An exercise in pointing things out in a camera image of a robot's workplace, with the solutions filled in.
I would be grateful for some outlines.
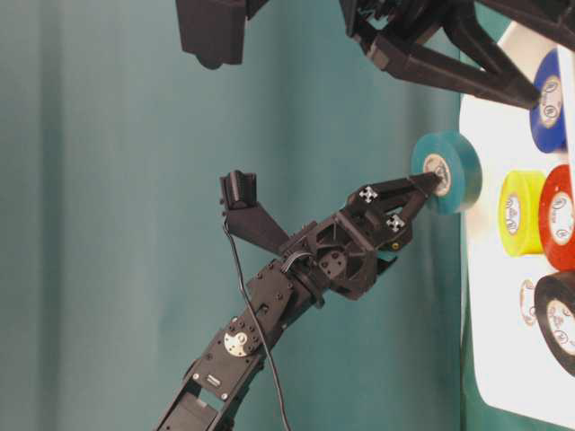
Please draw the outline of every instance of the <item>teal tape roll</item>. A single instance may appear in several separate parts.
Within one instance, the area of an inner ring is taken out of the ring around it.
[[[482,167],[471,143],[455,131],[422,137],[411,154],[411,172],[435,172],[442,178],[429,207],[440,214],[465,211],[482,191]]]

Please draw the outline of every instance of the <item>yellow tape roll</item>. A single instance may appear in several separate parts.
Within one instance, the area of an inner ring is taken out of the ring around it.
[[[539,171],[512,171],[501,187],[500,237],[509,256],[542,254],[539,198],[545,176]]]

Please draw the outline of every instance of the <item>red tape roll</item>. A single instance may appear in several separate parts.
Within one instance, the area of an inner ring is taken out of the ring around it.
[[[573,200],[569,165],[551,171],[539,201],[539,234],[545,256],[560,271],[575,269]]]

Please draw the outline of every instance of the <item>blue tape roll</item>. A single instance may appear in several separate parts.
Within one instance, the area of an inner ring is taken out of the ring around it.
[[[567,136],[557,49],[549,51],[541,62],[534,85],[541,92],[539,104],[529,112],[535,145],[543,153],[566,151]]]
[[[411,154],[413,173],[435,172],[442,178],[428,199],[440,214],[465,211],[482,191],[482,167],[471,143],[455,131],[422,137]]]

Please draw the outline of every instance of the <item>tape label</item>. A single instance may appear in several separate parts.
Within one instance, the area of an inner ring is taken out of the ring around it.
[[[505,202],[505,225],[510,235],[515,235],[521,224],[521,201],[515,193],[509,195]]]
[[[557,344],[569,355],[575,355],[575,318],[569,308],[553,299],[547,305],[547,320]]]
[[[449,165],[439,154],[430,154],[423,161],[423,172],[435,172],[441,182],[435,189],[435,194],[439,197],[445,196],[451,189],[451,171]]]
[[[546,128],[552,128],[561,116],[563,105],[562,86],[559,76],[551,75],[547,78],[541,89],[539,104],[541,122]]]
[[[558,245],[565,245],[573,235],[573,202],[564,191],[553,196],[549,207],[549,230]]]

